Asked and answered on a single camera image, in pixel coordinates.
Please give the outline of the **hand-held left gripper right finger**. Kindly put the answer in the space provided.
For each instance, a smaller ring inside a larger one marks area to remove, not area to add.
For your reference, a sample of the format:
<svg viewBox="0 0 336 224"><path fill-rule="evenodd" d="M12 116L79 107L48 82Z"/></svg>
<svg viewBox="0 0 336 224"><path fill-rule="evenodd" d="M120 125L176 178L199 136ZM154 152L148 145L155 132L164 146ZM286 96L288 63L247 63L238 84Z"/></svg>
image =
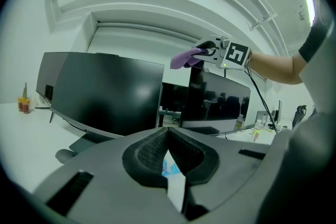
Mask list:
<svg viewBox="0 0 336 224"><path fill-rule="evenodd" d="M182 211L169 224L259 224L267 185L257 176L269 144L169 129L169 151L185 175Z"/></svg>

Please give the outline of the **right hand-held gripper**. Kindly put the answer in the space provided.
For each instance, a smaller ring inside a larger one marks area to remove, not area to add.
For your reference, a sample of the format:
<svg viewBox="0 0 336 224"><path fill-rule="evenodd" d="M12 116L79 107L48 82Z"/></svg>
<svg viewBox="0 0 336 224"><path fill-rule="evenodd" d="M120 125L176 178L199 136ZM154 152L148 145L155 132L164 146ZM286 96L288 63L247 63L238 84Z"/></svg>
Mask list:
<svg viewBox="0 0 336 224"><path fill-rule="evenodd" d="M199 40L192 48L202 49L195 55L196 59L215 63L221 69L247 70L252 55L249 47L215 35Z"/></svg>

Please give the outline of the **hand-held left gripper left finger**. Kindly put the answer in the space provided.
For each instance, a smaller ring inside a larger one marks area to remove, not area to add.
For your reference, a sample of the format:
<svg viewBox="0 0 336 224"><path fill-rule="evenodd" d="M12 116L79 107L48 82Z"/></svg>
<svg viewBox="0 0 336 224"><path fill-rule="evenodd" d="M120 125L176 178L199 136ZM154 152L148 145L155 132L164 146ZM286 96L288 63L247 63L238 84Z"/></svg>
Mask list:
<svg viewBox="0 0 336 224"><path fill-rule="evenodd" d="M184 224L162 176L167 135L162 127L96 144L66 161L34 194L77 224Z"/></svg>

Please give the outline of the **purple cloth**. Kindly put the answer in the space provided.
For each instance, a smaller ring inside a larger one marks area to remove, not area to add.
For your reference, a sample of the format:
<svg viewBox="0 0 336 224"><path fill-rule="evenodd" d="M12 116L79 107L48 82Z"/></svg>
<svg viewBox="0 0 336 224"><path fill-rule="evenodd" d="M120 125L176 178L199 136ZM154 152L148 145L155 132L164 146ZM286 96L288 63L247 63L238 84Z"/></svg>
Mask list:
<svg viewBox="0 0 336 224"><path fill-rule="evenodd" d="M177 70L181 68L199 68L202 69L204 62L194 58L194 55L207 55L208 51L202 48L191 48L187 51L176 54L170 62L170 69Z"/></svg>

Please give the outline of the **wide black monitor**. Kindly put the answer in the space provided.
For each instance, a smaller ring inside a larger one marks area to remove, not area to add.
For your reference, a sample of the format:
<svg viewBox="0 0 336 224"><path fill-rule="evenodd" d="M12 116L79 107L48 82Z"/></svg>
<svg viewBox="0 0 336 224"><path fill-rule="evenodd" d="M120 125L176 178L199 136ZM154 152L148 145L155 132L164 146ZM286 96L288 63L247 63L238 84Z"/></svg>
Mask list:
<svg viewBox="0 0 336 224"><path fill-rule="evenodd" d="M245 120L251 90L238 82L192 68L180 127L213 127L219 134Z"/></svg>

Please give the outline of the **person's right forearm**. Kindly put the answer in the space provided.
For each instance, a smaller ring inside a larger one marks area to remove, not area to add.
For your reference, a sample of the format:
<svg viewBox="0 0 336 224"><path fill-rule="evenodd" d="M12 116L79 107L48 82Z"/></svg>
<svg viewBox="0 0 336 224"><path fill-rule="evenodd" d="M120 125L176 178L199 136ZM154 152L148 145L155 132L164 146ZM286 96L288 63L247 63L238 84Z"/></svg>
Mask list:
<svg viewBox="0 0 336 224"><path fill-rule="evenodd" d="M300 73L307 65L302 56L297 53L292 57L272 56L252 52L249 66L261 76L283 84L301 84Z"/></svg>

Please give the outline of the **left black monitor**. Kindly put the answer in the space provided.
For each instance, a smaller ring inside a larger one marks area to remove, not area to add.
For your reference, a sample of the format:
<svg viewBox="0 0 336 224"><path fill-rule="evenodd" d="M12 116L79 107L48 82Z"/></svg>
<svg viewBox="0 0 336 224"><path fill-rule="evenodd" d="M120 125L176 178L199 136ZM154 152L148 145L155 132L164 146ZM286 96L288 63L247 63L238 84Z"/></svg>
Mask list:
<svg viewBox="0 0 336 224"><path fill-rule="evenodd" d="M70 145L80 153L111 139L156 127L164 65L110 54L71 52L51 109L85 130Z"/></svg>

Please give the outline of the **dark grey monitor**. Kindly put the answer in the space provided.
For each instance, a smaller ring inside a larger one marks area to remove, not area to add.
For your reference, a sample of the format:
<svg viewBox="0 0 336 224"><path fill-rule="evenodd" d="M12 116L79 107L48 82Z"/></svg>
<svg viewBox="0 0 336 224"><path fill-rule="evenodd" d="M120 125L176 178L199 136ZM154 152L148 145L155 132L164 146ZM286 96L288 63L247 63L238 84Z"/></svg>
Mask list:
<svg viewBox="0 0 336 224"><path fill-rule="evenodd" d="M69 52L45 52L40 64L36 92L51 104L54 87Z"/></svg>

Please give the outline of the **grey computer mouse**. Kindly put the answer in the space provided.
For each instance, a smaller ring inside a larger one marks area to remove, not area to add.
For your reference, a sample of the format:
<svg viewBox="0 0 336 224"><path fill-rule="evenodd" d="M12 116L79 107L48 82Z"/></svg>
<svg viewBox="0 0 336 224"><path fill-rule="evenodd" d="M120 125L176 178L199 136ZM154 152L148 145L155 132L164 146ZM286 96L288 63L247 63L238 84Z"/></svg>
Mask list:
<svg viewBox="0 0 336 224"><path fill-rule="evenodd" d="M65 164L67 161L75 157L77 153L67 150L67 149L60 149L55 153L55 158L61 163Z"/></svg>

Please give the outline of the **clear bottle yellow label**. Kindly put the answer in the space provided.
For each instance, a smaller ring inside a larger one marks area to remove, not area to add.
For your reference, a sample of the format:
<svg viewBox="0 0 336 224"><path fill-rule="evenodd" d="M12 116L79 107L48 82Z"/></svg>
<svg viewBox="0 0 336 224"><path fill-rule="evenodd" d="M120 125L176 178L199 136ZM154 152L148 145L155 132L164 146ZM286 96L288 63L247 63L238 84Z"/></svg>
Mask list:
<svg viewBox="0 0 336 224"><path fill-rule="evenodd" d="M254 142L257 141L262 128L263 128L262 121L258 119L253 128L253 141Z"/></svg>

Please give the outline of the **black keyboard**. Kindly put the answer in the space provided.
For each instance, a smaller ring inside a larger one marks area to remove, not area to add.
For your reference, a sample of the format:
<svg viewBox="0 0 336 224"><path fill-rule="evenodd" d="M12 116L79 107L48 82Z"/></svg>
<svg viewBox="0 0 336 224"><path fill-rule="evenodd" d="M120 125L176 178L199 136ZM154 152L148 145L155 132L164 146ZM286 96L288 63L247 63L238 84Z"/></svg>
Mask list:
<svg viewBox="0 0 336 224"><path fill-rule="evenodd" d="M185 127L184 129L190 130L193 132L205 134L205 135L218 135L220 131L218 129L215 129L213 127Z"/></svg>

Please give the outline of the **blue tissue packet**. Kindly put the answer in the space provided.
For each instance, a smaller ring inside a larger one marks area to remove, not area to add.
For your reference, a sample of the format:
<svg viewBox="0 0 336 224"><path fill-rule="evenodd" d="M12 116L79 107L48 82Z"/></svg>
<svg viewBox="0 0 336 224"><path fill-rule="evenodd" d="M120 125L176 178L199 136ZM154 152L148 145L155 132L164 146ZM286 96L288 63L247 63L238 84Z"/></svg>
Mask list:
<svg viewBox="0 0 336 224"><path fill-rule="evenodd" d="M176 162L173 159L165 158L163 160L162 176L169 177L172 175L181 174Z"/></svg>

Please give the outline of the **grey flat panel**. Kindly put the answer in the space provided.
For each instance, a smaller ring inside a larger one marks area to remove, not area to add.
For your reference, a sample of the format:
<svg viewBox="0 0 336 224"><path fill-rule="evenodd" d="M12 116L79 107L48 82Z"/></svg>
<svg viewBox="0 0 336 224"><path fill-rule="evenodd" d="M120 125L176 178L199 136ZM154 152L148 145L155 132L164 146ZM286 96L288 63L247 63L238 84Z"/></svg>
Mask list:
<svg viewBox="0 0 336 224"><path fill-rule="evenodd" d="M262 123L269 123L271 122L271 117L273 117L272 113L269 114L267 111L258 111L255 122L261 120Z"/></svg>

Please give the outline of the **person's black clothing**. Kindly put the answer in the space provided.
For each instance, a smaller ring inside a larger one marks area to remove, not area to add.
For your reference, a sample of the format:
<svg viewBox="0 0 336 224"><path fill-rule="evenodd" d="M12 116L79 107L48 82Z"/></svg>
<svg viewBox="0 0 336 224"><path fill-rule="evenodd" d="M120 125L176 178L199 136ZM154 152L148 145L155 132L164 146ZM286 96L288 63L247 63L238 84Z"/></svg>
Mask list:
<svg viewBox="0 0 336 224"><path fill-rule="evenodd" d="M302 75L317 112L291 132L258 224L336 224L336 18Z"/></svg>

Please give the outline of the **black office chair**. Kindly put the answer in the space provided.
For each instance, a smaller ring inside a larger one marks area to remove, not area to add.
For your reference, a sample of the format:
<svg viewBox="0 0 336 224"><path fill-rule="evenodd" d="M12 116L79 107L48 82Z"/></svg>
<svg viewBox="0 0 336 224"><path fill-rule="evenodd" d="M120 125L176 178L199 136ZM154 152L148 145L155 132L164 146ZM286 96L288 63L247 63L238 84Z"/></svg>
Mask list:
<svg viewBox="0 0 336 224"><path fill-rule="evenodd" d="M297 110L295 112L293 121L292 121L292 127L294 128L297 124L299 124L303 118L305 117L307 112L307 106L306 105L300 105L297 107Z"/></svg>

